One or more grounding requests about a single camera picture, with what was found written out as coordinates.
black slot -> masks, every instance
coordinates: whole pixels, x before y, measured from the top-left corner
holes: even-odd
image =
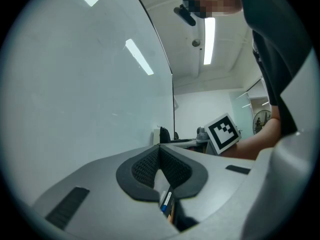
[[[88,189],[83,187],[75,187],[45,219],[59,229],[64,230],[89,192]]]
[[[235,165],[228,165],[226,167],[226,169],[230,170],[230,171],[233,171],[233,172],[236,172],[236,173],[240,173],[240,174],[248,175],[250,173],[250,169],[239,167],[239,166],[235,166]]]

whiteboard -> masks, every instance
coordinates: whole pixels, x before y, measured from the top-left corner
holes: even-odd
[[[32,0],[0,62],[3,169],[28,205],[91,161],[152,145],[157,126],[174,136],[172,73],[139,0]]]

desk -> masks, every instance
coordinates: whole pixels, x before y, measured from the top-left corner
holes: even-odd
[[[209,141],[210,141],[210,139],[202,140],[201,142],[198,142],[196,139],[192,139],[192,140],[186,141],[186,142],[164,143],[163,145],[171,145],[171,146],[179,147],[182,149],[187,149],[190,147],[199,147],[199,146],[202,146],[203,144],[207,145],[207,143]]]
[[[217,152],[216,149],[214,147],[214,145],[212,144],[210,139],[207,140],[201,140],[201,141],[197,141],[196,139],[192,139],[190,141],[186,141],[186,142],[176,142],[176,143],[164,143],[164,145],[168,146],[175,146],[175,147],[179,147],[182,149],[188,149],[191,147],[201,147],[201,146],[206,146],[206,150],[205,153],[208,155],[215,155],[217,156]]]

door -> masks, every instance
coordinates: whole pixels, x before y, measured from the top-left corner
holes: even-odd
[[[232,92],[230,93],[230,99],[234,115],[234,123],[241,133],[242,140],[245,140],[254,135],[252,128],[254,115],[249,95],[247,92]]]

